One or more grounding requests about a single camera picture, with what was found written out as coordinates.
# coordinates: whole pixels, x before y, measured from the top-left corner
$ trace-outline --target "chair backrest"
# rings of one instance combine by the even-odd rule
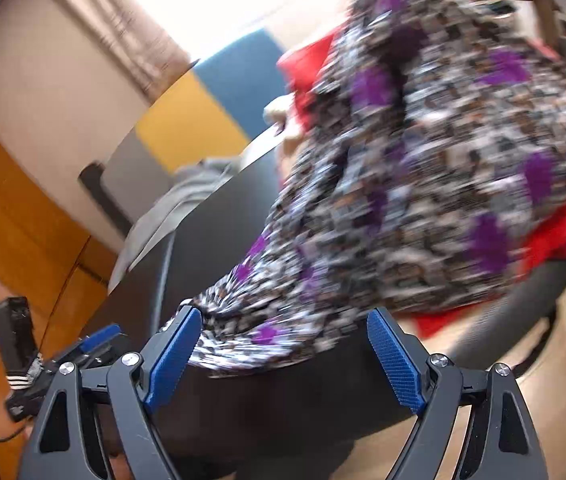
[[[90,335],[110,323],[127,334],[130,349],[140,351],[159,325],[163,294],[174,245],[174,233],[163,237],[101,304],[80,336]]]
[[[102,175],[107,195],[132,222],[173,185],[173,173],[205,157],[239,153],[266,130],[263,108],[286,93],[282,55],[255,30],[201,60],[143,114]]]
[[[174,232],[161,323],[179,303],[214,285],[259,237],[280,183],[274,150],[207,197]]]

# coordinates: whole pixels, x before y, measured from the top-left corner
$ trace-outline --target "black office chair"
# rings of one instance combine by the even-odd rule
[[[183,299],[212,285],[244,257],[278,192],[269,152],[212,193],[150,251],[84,333],[117,322],[134,348],[142,348]],[[566,261],[539,267],[479,316],[450,357],[460,366],[489,367],[554,312],[565,287]],[[201,478],[216,478],[241,464],[281,456],[304,454],[313,460],[313,453],[326,449],[337,450],[344,460],[354,440],[410,415],[397,402],[362,326],[335,348],[278,370],[209,379],[207,370],[187,367],[172,402],[154,422],[180,470],[195,458],[207,472]]]

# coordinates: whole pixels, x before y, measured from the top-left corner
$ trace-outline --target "textured blue finger pad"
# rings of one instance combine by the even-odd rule
[[[425,407],[421,376],[377,310],[367,314],[367,338],[377,353],[396,398],[412,413],[421,413]]]
[[[120,333],[121,327],[119,327],[116,323],[107,325],[83,339],[82,343],[79,345],[80,351],[87,354],[87,352],[92,351],[97,346],[105,343],[105,341],[109,341],[115,335]]]
[[[150,412],[172,398],[194,345],[199,340],[201,327],[201,313],[193,308],[154,365],[150,373],[149,392],[145,397],[145,407]]]

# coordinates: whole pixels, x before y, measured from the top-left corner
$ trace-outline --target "patterned scarf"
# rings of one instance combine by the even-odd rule
[[[263,234],[183,302],[213,376],[308,359],[377,305],[492,300],[566,203],[566,66],[469,0],[354,0],[313,92]]]

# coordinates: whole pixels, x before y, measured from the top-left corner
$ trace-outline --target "black device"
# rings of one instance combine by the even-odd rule
[[[38,374],[38,347],[32,332],[27,298],[6,298],[0,302],[0,358],[10,386],[31,386]]]
[[[26,309],[23,298],[0,304],[0,337],[27,356],[33,350],[24,333]],[[4,329],[6,319],[12,323],[11,332]],[[96,414],[97,404],[110,404],[136,480],[178,479],[151,416],[172,397],[201,327],[201,313],[188,306],[140,352],[128,352],[125,335],[110,325],[43,362],[33,384],[12,391],[7,405],[14,420],[37,415],[18,478],[114,478]],[[468,404],[470,423],[455,480],[548,478],[530,414],[505,364],[496,363],[487,371],[467,370],[443,354],[429,355],[384,308],[368,314],[367,334],[399,402],[418,416],[388,479],[434,479],[458,407]],[[0,341],[0,352],[8,356],[6,340]],[[6,368],[12,366],[10,357]],[[15,405],[22,406],[18,415],[10,410]]]

